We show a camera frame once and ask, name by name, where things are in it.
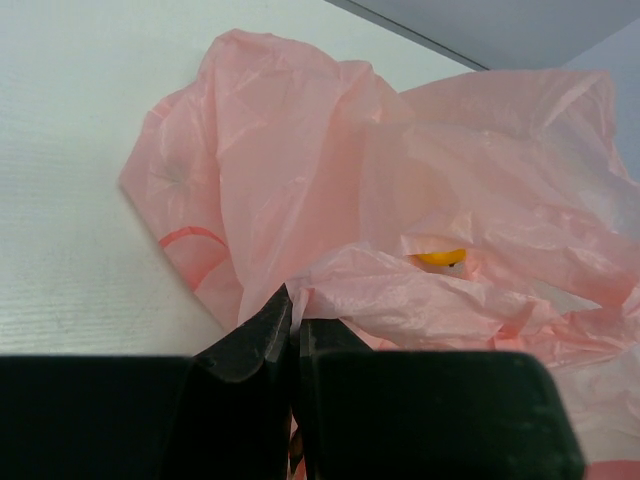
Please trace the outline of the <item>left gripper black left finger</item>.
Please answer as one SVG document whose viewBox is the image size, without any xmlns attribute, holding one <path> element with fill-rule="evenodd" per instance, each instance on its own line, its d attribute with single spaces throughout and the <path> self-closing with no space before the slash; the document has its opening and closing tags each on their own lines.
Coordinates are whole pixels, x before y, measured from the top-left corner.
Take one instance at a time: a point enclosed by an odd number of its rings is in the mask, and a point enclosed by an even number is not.
<svg viewBox="0 0 640 480">
<path fill-rule="evenodd" d="M 193 356 L 5 355 L 5 479 L 282 479 L 291 302 Z"/>
</svg>

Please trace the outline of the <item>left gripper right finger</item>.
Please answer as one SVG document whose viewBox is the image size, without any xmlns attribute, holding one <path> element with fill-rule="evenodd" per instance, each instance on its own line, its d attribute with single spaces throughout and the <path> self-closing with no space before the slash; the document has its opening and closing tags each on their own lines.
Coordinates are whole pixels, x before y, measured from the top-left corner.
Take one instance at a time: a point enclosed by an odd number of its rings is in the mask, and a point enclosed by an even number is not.
<svg viewBox="0 0 640 480">
<path fill-rule="evenodd" d="M 580 479 L 549 372 L 501 351 L 375 350 L 340 320 L 299 330 L 310 479 Z"/>
</svg>

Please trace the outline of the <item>pink plastic bag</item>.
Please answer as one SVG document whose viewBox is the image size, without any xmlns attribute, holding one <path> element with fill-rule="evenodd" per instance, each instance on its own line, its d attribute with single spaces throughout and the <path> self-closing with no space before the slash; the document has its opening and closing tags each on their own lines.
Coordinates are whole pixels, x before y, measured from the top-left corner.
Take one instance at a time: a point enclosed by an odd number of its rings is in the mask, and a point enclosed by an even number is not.
<svg viewBox="0 0 640 480">
<path fill-rule="evenodd" d="M 639 185 L 600 71 L 467 73 L 405 92 L 363 61 L 233 30 L 146 116 L 120 182 L 226 329 L 293 318 L 375 348 L 549 367 L 593 479 L 639 475 Z M 452 268 L 413 254 L 466 249 Z"/>
</svg>

